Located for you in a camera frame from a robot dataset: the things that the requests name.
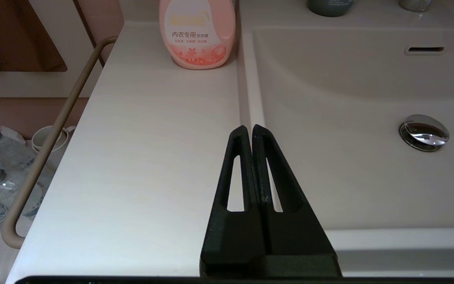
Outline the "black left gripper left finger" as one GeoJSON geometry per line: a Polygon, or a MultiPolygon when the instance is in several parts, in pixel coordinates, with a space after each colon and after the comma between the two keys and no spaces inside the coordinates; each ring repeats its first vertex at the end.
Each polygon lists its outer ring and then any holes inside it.
{"type": "Polygon", "coordinates": [[[227,142],[209,222],[200,252],[202,266],[241,266],[265,252],[258,191],[248,130],[234,129],[227,142]],[[243,211],[229,211],[234,160],[241,163],[243,211]]]}

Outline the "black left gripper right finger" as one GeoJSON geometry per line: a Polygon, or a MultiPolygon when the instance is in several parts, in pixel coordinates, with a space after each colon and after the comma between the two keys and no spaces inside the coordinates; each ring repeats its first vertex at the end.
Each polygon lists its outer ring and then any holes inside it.
{"type": "Polygon", "coordinates": [[[272,255],[335,255],[272,132],[252,130],[254,173],[266,248],[272,255]]]}

